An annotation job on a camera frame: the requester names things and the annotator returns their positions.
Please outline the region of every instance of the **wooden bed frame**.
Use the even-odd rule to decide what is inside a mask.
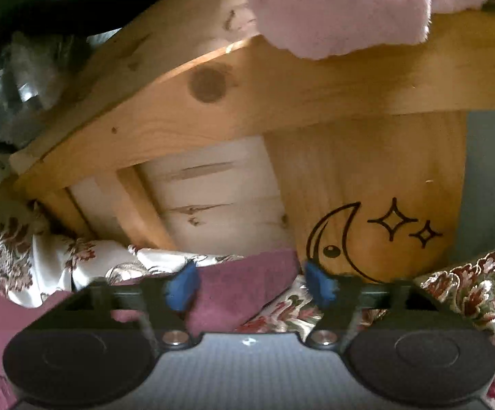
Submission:
[[[198,250],[211,238],[197,217],[235,200],[176,205],[199,233],[190,245],[162,219],[159,197],[178,191],[166,183],[190,180],[204,195],[264,186],[234,209],[259,225],[233,238],[231,215],[213,228],[226,241],[213,252],[241,252],[242,236],[255,242],[248,252],[293,239],[301,260],[388,281],[447,263],[470,110],[495,110],[495,13],[435,16],[424,45],[311,61],[257,35],[245,0],[161,0],[94,54],[48,130],[11,157],[14,189],[79,235],[113,238],[116,220],[123,241]],[[98,203],[112,215],[90,219]]]

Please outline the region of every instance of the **pink towel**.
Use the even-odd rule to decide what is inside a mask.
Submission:
[[[479,8],[486,0],[247,0],[270,43],[303,58],[379,44],[424,42],[430,13]]]

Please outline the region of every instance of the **black circular cover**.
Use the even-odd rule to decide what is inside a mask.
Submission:
[[[84,407],[133,390],[154,367],[154,356],[135,330],[28,329],[8,344],[3,365],[20,397]]]
[[[495,347],[475,328],[379,328],[358,334],[346,356],[358,380],[393,401],[450,406],[481,396],[495,375]]]

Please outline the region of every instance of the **wood knot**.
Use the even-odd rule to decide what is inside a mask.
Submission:
[[[227,76],[222,71],[204,66],[193,73],[188,85],[194,98],[203,103],[215,103],[227,92]]]

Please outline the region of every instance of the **silver bolt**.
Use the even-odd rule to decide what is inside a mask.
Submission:
[[[188,342],[188,334],[181,330],[167,331],[162,336],[162,341],[168,345],[183,345]]]
[[[318,345],[331,345],[338,340],[337,335],[329,330],[315,331],[310,337]]]

